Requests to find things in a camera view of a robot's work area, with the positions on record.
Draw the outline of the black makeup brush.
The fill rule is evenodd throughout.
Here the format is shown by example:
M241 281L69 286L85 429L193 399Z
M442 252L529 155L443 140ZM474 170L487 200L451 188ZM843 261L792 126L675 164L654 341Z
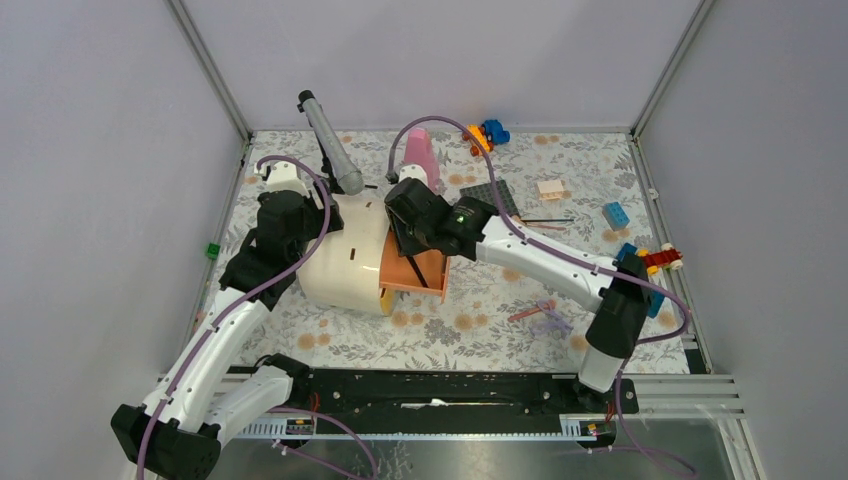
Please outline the black makeup brush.
M426 280L426 278L425 278L424 274L422 273L422 271L421 271L421 269L420 269L420 267L419 267L419 265L418 265L418 263L417 263L417 261L416 261L415 257L414 257L414 256L406 256L406 260L407 260L407 261L408 261L408 263L410 264L410 267L412 268L412 270L413 270L413 272L414 272L414 274L415 274L416 278L417 278L417 279L418 279L418 281L420 282L421 286L422 286L423 288L428 288L428 287L429 287L429 285L428 285L428 283L427 283L427 280Z

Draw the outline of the cream round drawer organizer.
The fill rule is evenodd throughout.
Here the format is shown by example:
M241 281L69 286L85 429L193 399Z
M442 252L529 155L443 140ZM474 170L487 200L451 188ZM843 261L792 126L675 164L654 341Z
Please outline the cream round drawer organizer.
M300 267L305 297L319 304L389 316L402 293L433 295L444 301L450 259L436 250L415 255L428 288L423 288L401 256L380 200L335 198L344 228L327 234Z

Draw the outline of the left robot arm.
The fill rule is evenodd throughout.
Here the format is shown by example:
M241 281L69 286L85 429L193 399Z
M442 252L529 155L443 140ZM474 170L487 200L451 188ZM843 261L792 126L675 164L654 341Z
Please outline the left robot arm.
M261 367L256 379L215 395L247 337L325 235L342 224L328 188L309 167L270 155L257 168L284 181L259 196L257 224L228 262L208 317L143 402L123 404L112 416L138 479L205 479L226 445L267 410L280 404L296 411L309 401L308 381L278 366Z

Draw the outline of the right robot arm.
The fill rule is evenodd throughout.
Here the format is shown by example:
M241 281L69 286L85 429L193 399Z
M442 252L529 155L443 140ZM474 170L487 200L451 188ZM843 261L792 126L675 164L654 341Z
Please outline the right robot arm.
M588 349L573 386L575 402L597 412L613 398L613 383L631 358L652 303L642 259L591 255L528 230L473 197L455 203L422 181L406 178L384 200L393 226L415 252L493 264L532 278L592 313Z

